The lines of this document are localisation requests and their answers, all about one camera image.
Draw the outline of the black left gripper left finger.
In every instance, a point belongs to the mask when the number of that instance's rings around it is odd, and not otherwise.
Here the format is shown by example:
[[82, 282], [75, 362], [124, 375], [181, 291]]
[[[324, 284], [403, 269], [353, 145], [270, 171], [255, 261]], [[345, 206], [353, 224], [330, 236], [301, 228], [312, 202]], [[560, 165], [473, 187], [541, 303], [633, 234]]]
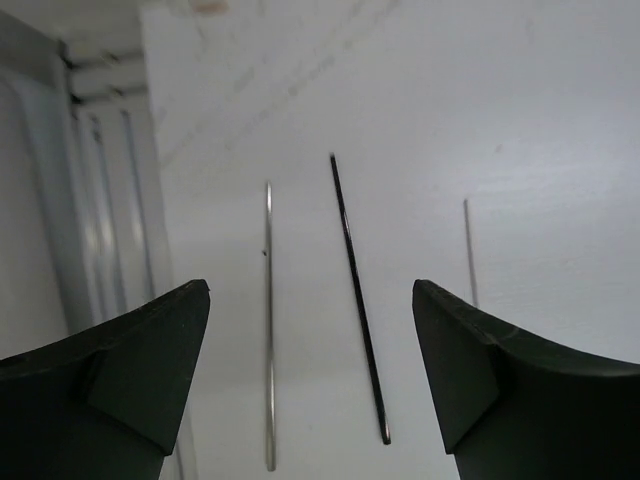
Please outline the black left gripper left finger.
[[1, 362], [4, 479], [157, 479], [177, 442], [210, 293], [191, 280]]

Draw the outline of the thin silver chopstick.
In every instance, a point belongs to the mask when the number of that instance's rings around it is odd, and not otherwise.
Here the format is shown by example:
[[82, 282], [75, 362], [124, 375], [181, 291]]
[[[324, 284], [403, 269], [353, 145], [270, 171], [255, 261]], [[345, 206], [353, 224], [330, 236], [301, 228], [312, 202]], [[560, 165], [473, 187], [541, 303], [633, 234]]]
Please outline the thin silver chopstick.
[[472, 239], [472, 227], [471, 227], [471, 215], [470, 215], [469, 199], [465, 199], [464, 200], [464, 202], [463, 202], [463, 210], [464, 210], [466, 249], [467, 249], [467, 258], [468, 258], [468, 268], [469, 268], [469, 279], [470, 279], [470, 290], [471, 290], [472, 305], [474, 307], [478, 307], [479, 306], [479, 301], [478, 301], [477, 278], [476, 278], [476, 270], [475, 270], [475, 262], [474, 262], [474, 251], [473, 251], [473, 239]]

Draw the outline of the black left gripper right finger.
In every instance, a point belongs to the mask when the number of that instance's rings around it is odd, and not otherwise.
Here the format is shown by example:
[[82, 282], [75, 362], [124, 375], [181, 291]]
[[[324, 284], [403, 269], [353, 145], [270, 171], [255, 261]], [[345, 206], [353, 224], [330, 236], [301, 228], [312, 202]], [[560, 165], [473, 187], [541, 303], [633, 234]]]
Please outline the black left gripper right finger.
[[412, 309], [445, 451], [463, 479], [635, 479], [639, 368], [418, 280]]

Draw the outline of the silver metal chopstick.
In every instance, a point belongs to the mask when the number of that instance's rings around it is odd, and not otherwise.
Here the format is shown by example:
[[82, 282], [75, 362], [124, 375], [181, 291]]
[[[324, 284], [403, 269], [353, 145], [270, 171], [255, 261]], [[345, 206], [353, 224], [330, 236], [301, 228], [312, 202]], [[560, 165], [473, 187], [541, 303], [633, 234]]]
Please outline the silver metal chopstick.
[[272, 272], [272, 186], [265, 187], [265, 320], [266, 320], [266, 466], [269, 472], [277, 468], [276, 402], [275, 402], [275, 343], [273, 319]]

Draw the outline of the aluminium frame rail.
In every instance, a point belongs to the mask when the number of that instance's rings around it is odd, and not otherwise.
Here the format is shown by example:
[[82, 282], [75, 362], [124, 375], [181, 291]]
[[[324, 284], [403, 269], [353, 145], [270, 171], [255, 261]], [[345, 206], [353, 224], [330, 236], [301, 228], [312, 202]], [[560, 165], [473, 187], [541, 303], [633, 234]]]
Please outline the aluminium frame rail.
[[[1, 16], [1, 362], [178, 288], [137, 25]], [[197, 477], [188, 399], [157, 479]]]

